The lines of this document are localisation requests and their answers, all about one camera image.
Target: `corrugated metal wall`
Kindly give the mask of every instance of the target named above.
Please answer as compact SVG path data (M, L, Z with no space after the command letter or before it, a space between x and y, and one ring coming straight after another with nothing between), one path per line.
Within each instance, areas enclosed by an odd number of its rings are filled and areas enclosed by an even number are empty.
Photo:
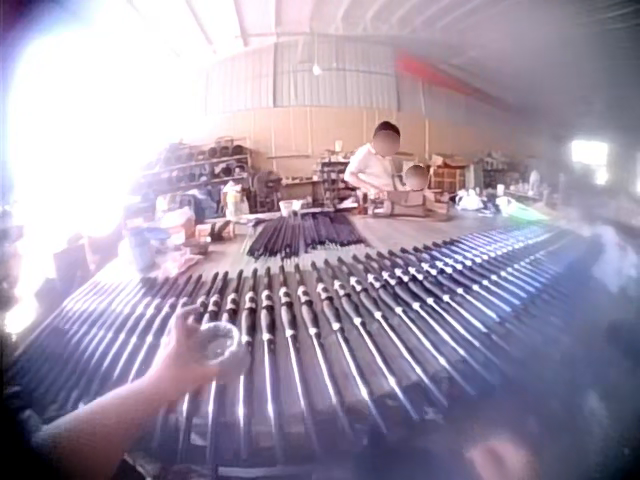
M207 73L206 114L271 107L388 109L448 124L513 129L515 119L474 98L397 75L391 47L340 37L280 42L217 62ZM322 69L314 75L314 63Z
M247 50L207 72L206 114L273 107L275 46Z
M486 103L431 85L406 75L397 80L399 111L420 113L427 118L451 124L508 128L513 119Z
M314 63L322 75L314 75ZM398 109L390 47L338 37L276 45L275 105Z

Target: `white container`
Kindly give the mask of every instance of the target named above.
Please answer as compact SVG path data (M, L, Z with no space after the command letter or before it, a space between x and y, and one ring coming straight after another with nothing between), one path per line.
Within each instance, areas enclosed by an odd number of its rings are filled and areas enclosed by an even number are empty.
M280 201L280 212L288 217L293 211L300 211L303 200L282 200Z

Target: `wall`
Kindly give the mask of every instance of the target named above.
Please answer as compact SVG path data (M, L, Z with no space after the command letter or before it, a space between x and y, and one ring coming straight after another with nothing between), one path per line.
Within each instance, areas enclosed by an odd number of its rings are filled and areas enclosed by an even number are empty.
M322 74L312 73L317 63ZM207 72L201 128L185 141L247 137L255 164L272 168L275 155L317 155L362 145L382 120L398 123L401 149L473 156L499 150L544 157L537 134L512 115L470 97L396 74L391 47L339 37L280 42L217 62ZM283 175L309 174L315 159L286 163Z

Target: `hand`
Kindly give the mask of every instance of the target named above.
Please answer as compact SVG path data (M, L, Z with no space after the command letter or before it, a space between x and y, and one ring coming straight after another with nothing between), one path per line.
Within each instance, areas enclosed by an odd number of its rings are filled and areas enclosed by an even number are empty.
M218 375L218 368L203 362L194 347L193 339L200 328L191 319L199 311L197 305L176 311L147 374L162 383L172 399L213 381Z
M536 478L533 455L508 436L498 436L479 443L467 452L467 458L483 480Z

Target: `spool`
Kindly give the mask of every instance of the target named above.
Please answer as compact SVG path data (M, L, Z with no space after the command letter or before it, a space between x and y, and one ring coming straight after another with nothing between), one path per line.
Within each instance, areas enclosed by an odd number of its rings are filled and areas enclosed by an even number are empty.
M244 145L234 145L231 148L231 156L238 157L240 155L244 155L247 152L247 149Z

